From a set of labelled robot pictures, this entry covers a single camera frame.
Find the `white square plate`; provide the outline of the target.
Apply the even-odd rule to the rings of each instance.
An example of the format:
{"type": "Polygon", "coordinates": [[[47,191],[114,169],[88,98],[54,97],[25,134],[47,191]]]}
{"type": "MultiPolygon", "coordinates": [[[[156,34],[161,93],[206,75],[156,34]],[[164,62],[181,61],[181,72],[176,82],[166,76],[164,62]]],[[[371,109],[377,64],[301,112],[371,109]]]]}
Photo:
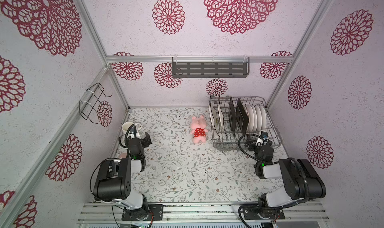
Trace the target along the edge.
{"type": "Polygon", "coordinates": [[[224,114],[222,112],[222,107],[221,107],[220,102],[218,102],[218,112],[219,112],[220,125],[221,125],[222,130],[224,131],[225,130],[224,114]]]}
{"type": "Polygon", "coordinates": [[[210,111],[210,118],[211,118],[211,124],[214,130],[216,130],[216,114],[212,107],[212,104],[209,104],[209,111],[210,111]]]}

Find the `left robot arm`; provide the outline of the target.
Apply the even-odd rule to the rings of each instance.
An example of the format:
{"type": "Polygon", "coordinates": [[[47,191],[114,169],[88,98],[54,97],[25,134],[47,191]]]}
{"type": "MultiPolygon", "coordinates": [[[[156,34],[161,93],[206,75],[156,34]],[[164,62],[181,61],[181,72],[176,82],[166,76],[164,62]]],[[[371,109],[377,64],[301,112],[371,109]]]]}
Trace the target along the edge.
{"type": "Polygon", "coordinates": [[[119,138],[119,144],[127,150],[126,156],[101,161],[91,193],[95,200],[119,203],[129,217],[143,220],[150,213],[149,205],[145,195],[132,188],[132,174],[145,170],[145,148],[152,144],[151,136],[147,132],[144,138],[126,134],[119,138]]]}

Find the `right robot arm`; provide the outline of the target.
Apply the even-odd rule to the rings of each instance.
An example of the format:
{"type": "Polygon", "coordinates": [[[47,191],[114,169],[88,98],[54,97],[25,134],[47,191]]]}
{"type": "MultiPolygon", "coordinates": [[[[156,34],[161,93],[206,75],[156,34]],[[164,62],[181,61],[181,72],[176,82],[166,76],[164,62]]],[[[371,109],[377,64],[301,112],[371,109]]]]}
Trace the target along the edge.
{"type": "Polygon", "coordinates": [[[281,179],[283,186],[258,198],[261,210],[280,210],[324,198],[326,186],[309,160],[292,157],[273,161],[272,141],[256,134],[239,138],[240,151],[256,161],[255,173],[260,179],[281,179]]]}

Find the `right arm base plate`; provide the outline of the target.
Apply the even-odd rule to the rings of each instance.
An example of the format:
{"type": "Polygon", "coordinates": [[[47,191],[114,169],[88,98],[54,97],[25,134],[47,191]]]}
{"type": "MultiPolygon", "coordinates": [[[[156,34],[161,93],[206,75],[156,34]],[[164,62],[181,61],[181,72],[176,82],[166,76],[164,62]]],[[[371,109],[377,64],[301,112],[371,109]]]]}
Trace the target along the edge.
{"type": "Polygon", "coordinates": [[[245,220],[283,220],[285,214],[282,209],[265,208],[257,205],[242,205],[245,220]]]}

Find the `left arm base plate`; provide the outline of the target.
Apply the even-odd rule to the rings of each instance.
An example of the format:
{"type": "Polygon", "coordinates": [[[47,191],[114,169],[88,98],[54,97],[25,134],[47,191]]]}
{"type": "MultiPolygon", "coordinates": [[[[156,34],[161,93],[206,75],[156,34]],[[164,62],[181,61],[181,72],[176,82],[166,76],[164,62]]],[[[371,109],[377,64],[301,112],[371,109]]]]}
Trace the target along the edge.
{"type": "Polygon", "coordinates": [[[122,221],[161,221],[163,219],[164,205],[143,205],[142,208],[128,210],[124,208],[122,221]]]}

